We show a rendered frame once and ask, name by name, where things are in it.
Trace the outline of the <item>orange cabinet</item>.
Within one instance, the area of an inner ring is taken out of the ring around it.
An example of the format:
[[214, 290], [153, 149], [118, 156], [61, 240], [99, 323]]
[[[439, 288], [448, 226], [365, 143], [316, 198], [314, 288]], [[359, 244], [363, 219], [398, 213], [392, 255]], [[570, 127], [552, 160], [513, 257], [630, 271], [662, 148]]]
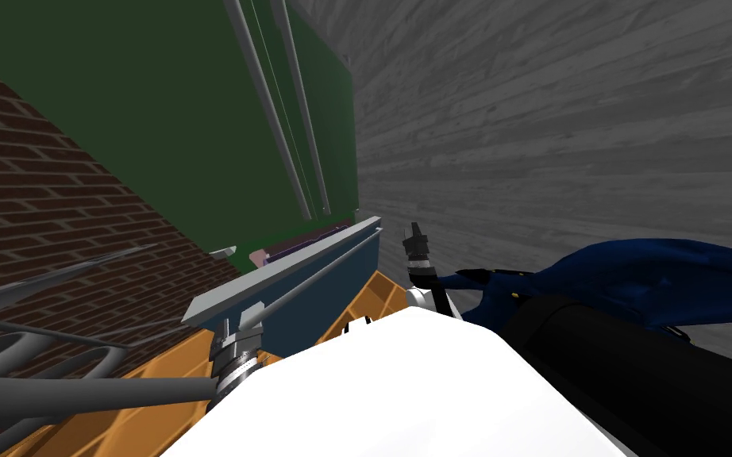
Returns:
[[[339, 336], [345, 324], [368, 316], [386, 317], [407, 306], [406, 291], [375, 271], [347, 305], [320, 344]], [[212, 332], [201, 330], [129, 373], [130, 378], [163, 374], [206, 376]], [[73, 416], [48, 425], [0, 454], [0, 457], [160, 457], [205, 414], [204, 401], [123, 409]]]

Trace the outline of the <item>blue-grey drawer front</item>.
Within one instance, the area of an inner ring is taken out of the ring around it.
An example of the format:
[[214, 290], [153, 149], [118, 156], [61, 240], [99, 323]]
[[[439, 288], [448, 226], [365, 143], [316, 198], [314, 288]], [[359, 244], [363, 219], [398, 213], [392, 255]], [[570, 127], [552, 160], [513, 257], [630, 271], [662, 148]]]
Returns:
[[[370, 217], [192, 299], [182, 322], [213, 331], [229, 319], [235, 332], [244, 309], [270, 305], [381, 227]], [[316, 344], [378, 267], [380, 234], [262, 322], [261, 348], [286, 358]]]

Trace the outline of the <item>green cupboard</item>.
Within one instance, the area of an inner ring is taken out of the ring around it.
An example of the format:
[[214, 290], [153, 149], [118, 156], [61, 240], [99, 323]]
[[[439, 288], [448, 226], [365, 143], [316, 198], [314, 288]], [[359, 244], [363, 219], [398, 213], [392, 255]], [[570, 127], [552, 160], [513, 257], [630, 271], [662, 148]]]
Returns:
[[311, 220], [300, 213], [222, 0], [0, 0], [0, 83], [205, 252], [271, 256], [358, 209], [348, 65], [286, 0], [331, 209], [322, 209], [270, 0], [240, 0]]

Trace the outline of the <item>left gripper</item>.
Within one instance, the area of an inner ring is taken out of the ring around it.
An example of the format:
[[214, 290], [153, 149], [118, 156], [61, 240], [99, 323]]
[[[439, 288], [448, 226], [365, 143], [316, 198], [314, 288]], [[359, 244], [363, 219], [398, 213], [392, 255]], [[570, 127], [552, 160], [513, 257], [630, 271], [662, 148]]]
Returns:
[[213, 368], [224, 368], [233, 360], [243, 355], [253, 354], [261, 348], [263, 318], [260, 314], [266, 309], [263, 302], [257, 302], [240, 314], [240, 331], [231, 332], [229, 321], [220, 321], [214, 332], [210, 346], [210, 361]]

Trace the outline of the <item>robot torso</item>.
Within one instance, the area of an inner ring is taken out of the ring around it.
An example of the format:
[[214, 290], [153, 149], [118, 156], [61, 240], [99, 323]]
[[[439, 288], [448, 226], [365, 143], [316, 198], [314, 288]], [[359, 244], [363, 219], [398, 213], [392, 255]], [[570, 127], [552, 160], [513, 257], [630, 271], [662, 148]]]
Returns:
[[401, 309], [259, 369], [161, 457], [637, 457], [493, 332]]

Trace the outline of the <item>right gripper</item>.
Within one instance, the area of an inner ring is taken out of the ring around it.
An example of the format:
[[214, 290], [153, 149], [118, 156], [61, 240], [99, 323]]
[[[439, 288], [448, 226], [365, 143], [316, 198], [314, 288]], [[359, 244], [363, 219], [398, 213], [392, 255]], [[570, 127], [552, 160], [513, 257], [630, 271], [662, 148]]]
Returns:
[[422, 234], [416, 222], [411, 223], [411, 232], [412, 236], [402, 242], [406, 256], [427, 256], [430, 253], [428, 236]]

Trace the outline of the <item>grey bar handle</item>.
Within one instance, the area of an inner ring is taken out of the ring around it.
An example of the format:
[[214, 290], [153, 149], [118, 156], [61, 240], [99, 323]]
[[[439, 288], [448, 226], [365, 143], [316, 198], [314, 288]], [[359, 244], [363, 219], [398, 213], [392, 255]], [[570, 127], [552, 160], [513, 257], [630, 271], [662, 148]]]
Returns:
[[328, 273], [330, 273], [332, 270], [334, 270], [336, 267], [338, 267], [341, 263], [343, 263], [348, 258], [350, 258], [352, 255], [354, 255], [362, 247], [366, 246], [366, 244], [369, 243], [372, 239], [376, 238], [382, 230], [383, 230], [382, 227], [375, 228], [374, 233], [372, 233], [370, 236], [368, 236], [367, 238], [362, 240], [360, 243], [356, 244], [355, 247], [351, 248], [346, 253], [338, 256], [334, 261], [332, 261], [331, 263], [329, 263], [328, 265], [323, 267], [318, 272], [307, 277], [306, 280], [299, 283], [296, 287], [289, 290], [282, 297], [279, 297], [277, 300], [275, 300], [270, 305], [266, 305], [266, 309], [260, 314], [260, 316], [263, 318], [261, 323], [265, 319], [270, 317], [273, 313], [278, 311], [278, 309], [285, 306], [289, 301], [292, 301], [293, 299], [295, 299], [298, 295], [300, 295], [308, 287], [312, 286], [314, 283], [316, 283], [317, 281], [322, 279], [322, 277], [326, 276]]

